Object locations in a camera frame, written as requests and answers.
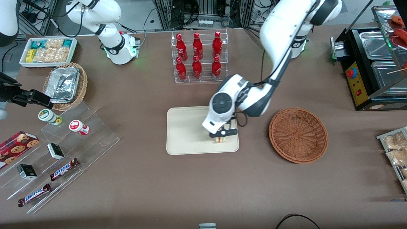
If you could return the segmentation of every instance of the acrylic bottle rack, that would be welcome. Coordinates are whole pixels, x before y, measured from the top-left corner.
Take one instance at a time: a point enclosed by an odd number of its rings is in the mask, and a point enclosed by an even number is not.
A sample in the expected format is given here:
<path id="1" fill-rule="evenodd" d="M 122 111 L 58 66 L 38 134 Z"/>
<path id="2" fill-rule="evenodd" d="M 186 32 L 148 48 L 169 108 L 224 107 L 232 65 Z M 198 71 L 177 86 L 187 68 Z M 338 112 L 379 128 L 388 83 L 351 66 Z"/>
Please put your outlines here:
<path id="1" fill-rule="evenodd" d="M 221 76 L 218 80 L 214 80 L 212 78 L 212 63 L 213 63 L 213 56 L 212 56 L 212 43 L 215 35 L 215 31 L 221 32 L 221 40 L 222 40 L 222 54 L 220 56 L 219 62 L 221 63 Z M 218 30 L 199 30 L 199 36 L 202 41 L 203 46 L 203 59 L 200 60 L 202 64 L 202 77 L 201 79 L 196 79 L 193 76 L 192 70 L 192 63 L 193 63 L 193 56 L 194 51 L 192 48 L 192 44 L 194 42 L 194 35 L 192 31 L 175 31 L 171 34 L 171 50 L 173 56 L 173 66 L 174 66 L 174 78 L 176 83 L 191 83 L 191 82 L 211 82 L 211 81 L 222 81 L 223 79 L 228 76 L 228 31 L 227 29 L 218 29 Z M 175 59 L 178 56 L 177 53 L 177 39 L 175 35 L 180 33 L 182 35 L 182 39 L 186 45 L 186 53 L 188 54 L 187 61 L 184 62 L 186 67 L 186 81 L 180 81 L 177 69 L 175 68 L 176 61 Z"/>
<path id="2" fill-rule="evenodd" d="M 18 208 L 19 199 L 42 188 L 46 183 L 50 183 L 51 192 L 41 195 L 22 207 L 28 214 L 38 211 L 120 140 L 102 122 L 96 114 L 96 110 L 84 101 L 65 111 L 61 116 L 63 119 L 61 124 L 58 126 L 48 124 L 35 134 L 40 140 L 36 147 L 0 170 L 2 192 L 6 193 L 8 200 L 15 202 L 16 208 Z M 81 120 L 86 126 L 89 126 L 89 134 L 81 135 L 70 131 L 68 125 L 74 119 Z M 51 157 L 47 148 L 50 142 L 61 147 L 65 155 L 62 160 Z M 80 164 L 51 182 L 49 175 L 68 164 L 73 158 L 77 158 Z M 34 180 L 22 179 L 17 171 L 19 164 L 32 165 L 37 178 Z"/>

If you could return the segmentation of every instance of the red soda bottle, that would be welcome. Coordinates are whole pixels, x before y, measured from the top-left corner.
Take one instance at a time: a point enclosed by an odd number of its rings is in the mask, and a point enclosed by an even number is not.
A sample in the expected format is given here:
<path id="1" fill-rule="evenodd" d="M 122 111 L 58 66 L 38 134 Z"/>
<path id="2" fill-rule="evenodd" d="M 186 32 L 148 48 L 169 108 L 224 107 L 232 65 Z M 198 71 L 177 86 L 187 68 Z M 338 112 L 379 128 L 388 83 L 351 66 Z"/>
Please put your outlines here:
<path id="1" fill-rule="evenodd" d="M 202 76 L 202 64 L 199 62 L 199 57 L 194 56 L 194 62 L 192 63 L 192 69 L 194 70 L 194 78 L 201 79 Z"/>
<path id="2" fill-rule="evenodd" d="M 175 37 L 177 38 L 178 56 L 182 58 L 182 61 L 188 60 L 188 55 L 186 54 L 186 45 L 185 42 L 182 40 L 181 34 L 178 33 Z"/>
<path id="3" fill-rule="evenodd" d="M 219 56 L 213 58 L 212 63 L 212 79 L 219 80 L 221 78 L 221 63 L 219 63 Z"/>
<path id="4" fill-rule="evenodd" d="M 199 59 L 203 58 L 202 41 L 199 38 L 199 33 L 194 33 L 194 43 L 192 44 L 194 48 L 194 55 L 197 55 Z"/>
<path id="5" fill-rule="evenodd" d="M 186 81 L 186 68 L 184 63 L 182 62 L 181 57 L 177 57 L 175 60 L 177 61 L 177 65 L 175 66 L 175 68 L 177 69 L 179 80 Z"/>
<path id="6" fill-rule="evenodd" d="M 216 55 L 221 56 L 222 54 L 222 40 L 221 40 L 221 32 L 215 32 L 215 39 L 212 43 L 212 56 L 215 58 Z"/>

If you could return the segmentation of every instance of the small wicker basket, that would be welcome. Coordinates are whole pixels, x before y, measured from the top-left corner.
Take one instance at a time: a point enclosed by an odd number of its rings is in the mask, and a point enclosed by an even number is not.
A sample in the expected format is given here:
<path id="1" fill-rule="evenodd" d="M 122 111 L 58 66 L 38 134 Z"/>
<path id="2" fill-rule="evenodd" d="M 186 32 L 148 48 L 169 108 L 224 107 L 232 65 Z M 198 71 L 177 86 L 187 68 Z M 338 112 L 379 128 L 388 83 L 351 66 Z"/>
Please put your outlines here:
<path id="1" fill-rule="evenodd" d="M 54 103 L 53 109 L 55 109 L 55 110 L 66 111 L 68 108 L 80 104 L 82 102 L 83 98 L 85 97 L 86 87 L 88 86 L 88 77 L 86 75 L 86 72 L 83 70 L 83 68 L 79 64 L 76 64 L 76 63 L 64 64 L 64 65 L 58 66 L 57 68 L 68 68 L 68 67 L 75 67 L 81 71 L 81 75 L 79 76 L 79 83 L 78 83 L 76 98 L 72 103 Z M 48 77 L 45 80 L 44 86 L 42 87 L 43 93 L 45 93 L 50 76 L 51 76 L 51 73 L 48 74 Z"/>
<path id="2" fill-rule="evenodd" d="M 325 153 L 328 133 L 322 121 L 302 108 L 287 108 L 277 112 L 269 126 L 270 141 L 285 159 L 311 163 Z"/>

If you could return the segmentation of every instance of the red switch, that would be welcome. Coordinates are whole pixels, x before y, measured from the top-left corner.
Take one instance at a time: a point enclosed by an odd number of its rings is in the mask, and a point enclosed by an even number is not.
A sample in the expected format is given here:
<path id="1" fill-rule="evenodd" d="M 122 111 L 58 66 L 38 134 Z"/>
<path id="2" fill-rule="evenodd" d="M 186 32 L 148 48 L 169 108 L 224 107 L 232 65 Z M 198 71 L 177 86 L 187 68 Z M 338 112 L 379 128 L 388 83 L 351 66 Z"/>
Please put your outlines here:
<path id="1" fill-rule="evenodd" d="M 354 75 L 354 71 L 352 69 L 346 71 L 346 76 L 351 78 Z"/>

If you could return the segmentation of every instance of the aluminum foil container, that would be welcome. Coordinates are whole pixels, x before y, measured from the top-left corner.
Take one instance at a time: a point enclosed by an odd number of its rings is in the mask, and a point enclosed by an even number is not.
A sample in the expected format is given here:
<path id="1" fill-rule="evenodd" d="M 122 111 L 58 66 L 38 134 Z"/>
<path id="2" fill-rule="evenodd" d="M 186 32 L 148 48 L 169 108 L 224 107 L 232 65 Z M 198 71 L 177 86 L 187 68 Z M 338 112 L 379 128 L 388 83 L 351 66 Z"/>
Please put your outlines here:
<path id="1" fill-rule="evenodd" d="M 51 97 L 52 103 L 72 103 L 78 89 L 78 68 L 56 68 L 51 72 L 45 94 Z"/>

